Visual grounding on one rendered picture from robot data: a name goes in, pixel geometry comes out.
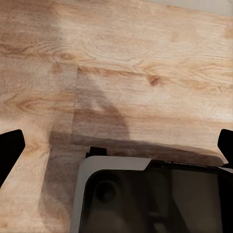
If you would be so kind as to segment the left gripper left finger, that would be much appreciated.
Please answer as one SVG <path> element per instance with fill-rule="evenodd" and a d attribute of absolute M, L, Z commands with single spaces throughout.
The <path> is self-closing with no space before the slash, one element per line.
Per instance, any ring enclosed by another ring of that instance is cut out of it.
<path fill-rule="evenodd" d="M 25 148 L 20 129 L 0 134 L 0 187 Z"/>

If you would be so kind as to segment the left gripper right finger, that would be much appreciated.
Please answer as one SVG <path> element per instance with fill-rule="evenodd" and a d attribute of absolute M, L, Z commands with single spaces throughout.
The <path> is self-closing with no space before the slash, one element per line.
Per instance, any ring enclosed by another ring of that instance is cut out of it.
<path fill-rule="evenodd" d="M 222 129 L 217 146 L 233 168 L 233 131 Z"/>

